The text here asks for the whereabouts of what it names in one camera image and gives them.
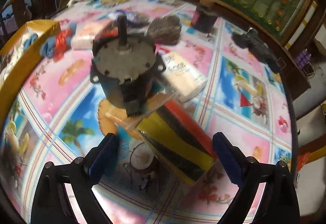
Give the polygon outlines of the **purple spray cans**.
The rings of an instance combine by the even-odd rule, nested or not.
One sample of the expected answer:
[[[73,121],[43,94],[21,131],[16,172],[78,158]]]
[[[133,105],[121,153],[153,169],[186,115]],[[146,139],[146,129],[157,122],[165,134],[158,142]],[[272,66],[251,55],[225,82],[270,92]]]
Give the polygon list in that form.
[[[297,66],[302,69],[306,66],[311,59],[311,53],[309,53],[308,49],[304,49],[301,53],[295,58],[295,62]]]

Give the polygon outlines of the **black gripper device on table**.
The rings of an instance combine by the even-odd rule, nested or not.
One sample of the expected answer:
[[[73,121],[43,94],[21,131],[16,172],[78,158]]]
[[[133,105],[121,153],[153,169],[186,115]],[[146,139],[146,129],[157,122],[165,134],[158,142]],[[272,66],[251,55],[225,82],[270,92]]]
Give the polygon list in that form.
[[[281,68],[277,58],[269,46],[259,38],[256,29],[250,27],[244,34],[233,32],[231,38],[237,46],[242,49],[247,48],[258,61],[267,64],[272,72],[275,74],[280,72]]]

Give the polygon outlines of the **pink tissue pack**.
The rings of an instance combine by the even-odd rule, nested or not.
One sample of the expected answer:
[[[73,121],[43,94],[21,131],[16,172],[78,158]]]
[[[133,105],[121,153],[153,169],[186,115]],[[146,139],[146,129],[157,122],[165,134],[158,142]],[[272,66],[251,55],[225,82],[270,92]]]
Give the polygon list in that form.
[[[86,50],[92,49],[95,41],[102,38],[107,29],[112,27],[112,20],[103,19],[86,23],[80,30],[77,30],[71,39],[71,49]]]

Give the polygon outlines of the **floral patterned tablecloth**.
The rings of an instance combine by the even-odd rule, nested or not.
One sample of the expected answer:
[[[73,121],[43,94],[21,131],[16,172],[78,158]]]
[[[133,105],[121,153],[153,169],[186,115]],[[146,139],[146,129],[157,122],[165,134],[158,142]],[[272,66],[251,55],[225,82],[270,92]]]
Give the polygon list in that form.
[[[198,95],[181,103],[170,87],[154,81],[149,111],[173,100],[207,133],[221,131],[245,155],[263,163],[292,162],[295,119],[289,112],[291,96],[281,76],[259,62],[231,38],[242,30],[217,19],[207,36],[189,25],[195,6],[182,0],[98,0],[80,2],[59,13],[61,30],[72,22],[80,30],[115,10],[135,11],[151,19],[176,15],[181,38],[176,45],[159,44],[161,54],[174,51],[206,78]],[[220,163],[193,187],[164,164],[149,168],[151,154],[134,122],[113,106],[99,84],[91,83],[92,54],[68,50],[58,62],[43,57],[18,92],[1,128],[1,184],[17,211],[30,222],[36,182],[42,166],[71,162],[85,155],[104,137],[105,129],[121,140],[118,166],[94,189],[114,223],[216,223],[231,204],[237,188]]]

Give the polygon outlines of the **white tissue pack with label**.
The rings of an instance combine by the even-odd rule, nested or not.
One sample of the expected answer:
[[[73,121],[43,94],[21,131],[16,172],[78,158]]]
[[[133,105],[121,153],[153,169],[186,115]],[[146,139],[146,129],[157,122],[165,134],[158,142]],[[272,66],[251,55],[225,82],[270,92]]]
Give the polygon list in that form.
[[[195,66],[174,51],[162,55],[161,58],[166,67],[162,76],[180,102],[184,103],[202,91],[207,78]]]

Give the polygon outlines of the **blue cloth with red bag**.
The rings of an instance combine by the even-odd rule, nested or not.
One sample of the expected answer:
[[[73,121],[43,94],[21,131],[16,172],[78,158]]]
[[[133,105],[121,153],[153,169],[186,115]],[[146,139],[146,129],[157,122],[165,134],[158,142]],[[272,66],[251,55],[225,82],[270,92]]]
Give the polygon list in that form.
[[[64,53],[70,49],[71,41],[76,33],[77,24],[72,22],[68,28],[61,30],[57,36],[49,37],[41,46],[39,54],[45,58],[58,62],[64,58]]]

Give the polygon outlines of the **orange plastic bag at right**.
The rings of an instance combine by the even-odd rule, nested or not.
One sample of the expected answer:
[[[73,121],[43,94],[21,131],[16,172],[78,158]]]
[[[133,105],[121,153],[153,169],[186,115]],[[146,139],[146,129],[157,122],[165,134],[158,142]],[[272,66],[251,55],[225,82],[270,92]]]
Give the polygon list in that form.
[[[306,152],[302,155],[299,155],[297,158],[297,169],[296,172],[298,173],[303,166],[308,162],[308,158],[310,156],[310,152]]]

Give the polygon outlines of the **dark jar with cork lid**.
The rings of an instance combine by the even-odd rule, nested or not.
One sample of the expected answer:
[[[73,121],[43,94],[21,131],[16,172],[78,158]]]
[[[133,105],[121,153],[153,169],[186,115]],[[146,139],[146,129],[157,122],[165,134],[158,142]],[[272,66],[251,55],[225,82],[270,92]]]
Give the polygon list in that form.
[[[192,16],[191,27],[202,33],[210,33],[218,19],[213,6],[213,0],[200,0]]]

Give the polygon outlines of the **black electric motor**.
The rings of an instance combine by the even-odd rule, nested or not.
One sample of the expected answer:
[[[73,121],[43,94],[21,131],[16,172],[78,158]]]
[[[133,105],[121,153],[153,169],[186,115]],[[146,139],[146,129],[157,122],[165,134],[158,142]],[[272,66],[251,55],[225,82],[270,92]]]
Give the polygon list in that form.
[[[133,117],[141,113],[154,77],[166,66],[149,37],[127,33],[126,15],[117,18],[117,26],[117,36],[103,37],[93,44],[90,81],[102,86],[111,104]]]

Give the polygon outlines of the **blue white plastic bag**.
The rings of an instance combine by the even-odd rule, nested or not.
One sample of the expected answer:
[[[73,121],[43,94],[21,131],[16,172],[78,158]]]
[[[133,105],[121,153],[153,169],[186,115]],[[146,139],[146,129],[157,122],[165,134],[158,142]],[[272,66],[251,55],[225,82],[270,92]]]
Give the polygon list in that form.
[[[112,21],[116,22],[118,17],[126,16],[128,27],[141,27],[149,23],[150,17],[143,13],[126,11],[126,10],[115,10],[107,13],[107,17]]]

